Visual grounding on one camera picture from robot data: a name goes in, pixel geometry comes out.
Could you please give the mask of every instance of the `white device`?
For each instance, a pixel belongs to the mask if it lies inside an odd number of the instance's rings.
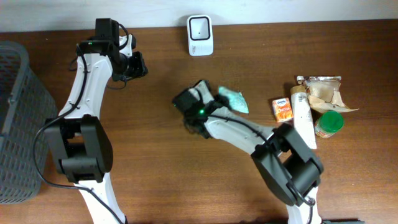
[[[191,56],[204,56],[213,53],[213,29],[209,16],[190,16],[187,19],[187,30],[188,49]]]

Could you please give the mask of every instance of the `wall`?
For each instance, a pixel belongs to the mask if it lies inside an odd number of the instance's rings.
[[[185,26],[192,14],[214,25],[398,18],[397,0],[0,0],[0,32],[93,29],[98,17],[126,27]]]

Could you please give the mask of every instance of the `white tube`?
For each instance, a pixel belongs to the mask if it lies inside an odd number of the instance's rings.
[[[310,149],[317,149],[315,132],[313,130],[311,108],[304,86],[295,86],[290,90],[292,94],[292,108],[294,128]]]

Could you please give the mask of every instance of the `laundry basket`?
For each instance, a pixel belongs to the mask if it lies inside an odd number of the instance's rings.
[[[0,42],[0,204],[20,203],[37,195],[32,141],[57,107],[50,93],[29,67],[26,49]],[[48,145],[43,135],[36,144],[36,161],[44,170]]]

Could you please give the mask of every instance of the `juice box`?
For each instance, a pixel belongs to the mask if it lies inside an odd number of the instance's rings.
[[[272,108],[277,122],[285,122],[293,118],[293,111],[288,98],[274,100]]]

